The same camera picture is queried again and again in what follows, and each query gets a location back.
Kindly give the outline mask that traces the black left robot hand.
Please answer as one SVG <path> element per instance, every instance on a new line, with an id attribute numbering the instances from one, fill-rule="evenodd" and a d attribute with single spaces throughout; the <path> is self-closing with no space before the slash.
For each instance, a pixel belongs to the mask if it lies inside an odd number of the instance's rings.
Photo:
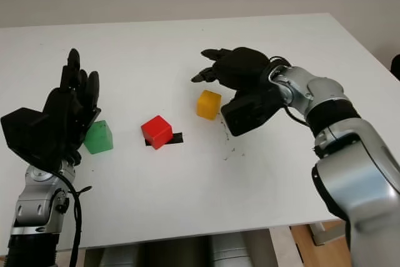
<path id="1" fill-rule="evenodd" d="M 43 109 L 54 125 L 61 159 L 72 166 L 80 164 L 79 148 L 101 112 L 98 98 L 99 73 L 82 69 L 79 52 L 72 48 L 62 68 L 60 86 L 50 92 Z"/>

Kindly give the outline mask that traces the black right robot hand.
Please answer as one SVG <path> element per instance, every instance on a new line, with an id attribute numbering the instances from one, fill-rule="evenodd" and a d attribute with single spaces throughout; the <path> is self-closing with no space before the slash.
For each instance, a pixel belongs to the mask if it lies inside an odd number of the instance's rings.
<path id="1" fill-rule="evenodd" d="M 265 54 L 246 47 L 233 50 L 205 49 L 201 54 L 214 63 L 195 75 L 192 82 L 218 81 L 220 85 L 235 90 L 241 96 L 258 94 L 265 103 L 281 102 L 278 88 L 267 81 L 272 62 Z"/>

